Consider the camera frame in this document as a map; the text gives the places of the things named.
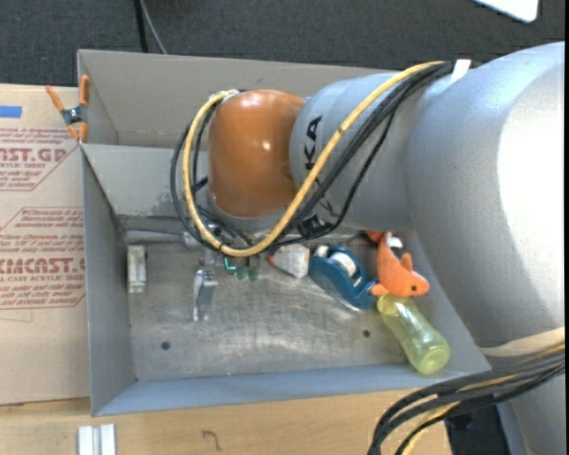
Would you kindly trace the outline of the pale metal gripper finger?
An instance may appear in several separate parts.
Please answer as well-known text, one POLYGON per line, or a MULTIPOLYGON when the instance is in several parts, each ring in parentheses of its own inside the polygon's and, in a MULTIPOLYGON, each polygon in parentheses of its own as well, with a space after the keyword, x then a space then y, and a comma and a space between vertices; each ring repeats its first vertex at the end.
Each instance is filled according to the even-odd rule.
POLYGON ((213 271, 204 271, 201 284, 201 318, 206 319, 219 282, 213 271))
POLYGON ((204 283, 204 270, 198 269, 193 278, 193 320, 200 321, 204 317, 202 305, 202 291, 204 283))

